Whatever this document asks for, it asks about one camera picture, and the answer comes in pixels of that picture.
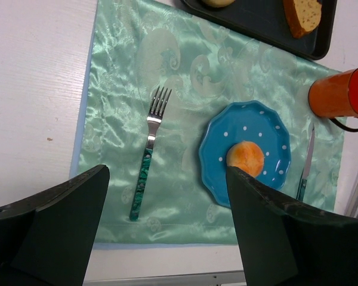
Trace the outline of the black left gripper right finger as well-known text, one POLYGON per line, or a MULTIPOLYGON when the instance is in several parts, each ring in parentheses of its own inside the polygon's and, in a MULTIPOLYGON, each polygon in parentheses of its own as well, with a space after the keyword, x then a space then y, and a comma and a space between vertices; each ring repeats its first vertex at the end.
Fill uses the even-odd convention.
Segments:
POLYGON ((248 285, 358 285, 358 219, 302 203, 236 167, 226 182, 248 285))

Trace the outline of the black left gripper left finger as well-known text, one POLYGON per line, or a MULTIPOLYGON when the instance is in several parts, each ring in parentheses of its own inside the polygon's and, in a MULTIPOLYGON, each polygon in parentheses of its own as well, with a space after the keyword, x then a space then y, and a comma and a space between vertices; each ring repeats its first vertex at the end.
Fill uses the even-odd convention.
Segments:
POLYGON ((0 207, 0 285, 82 285, 103 211, 109 168, 0 207))

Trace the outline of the small round bun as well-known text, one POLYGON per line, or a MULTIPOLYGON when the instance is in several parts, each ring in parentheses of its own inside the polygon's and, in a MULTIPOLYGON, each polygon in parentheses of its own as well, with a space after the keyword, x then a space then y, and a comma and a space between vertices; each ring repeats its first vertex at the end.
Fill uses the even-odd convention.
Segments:
POLYGON ((264 167, 264 153, 256 143, 242 141, 229 149, 226 162, 256 178, 264 167))

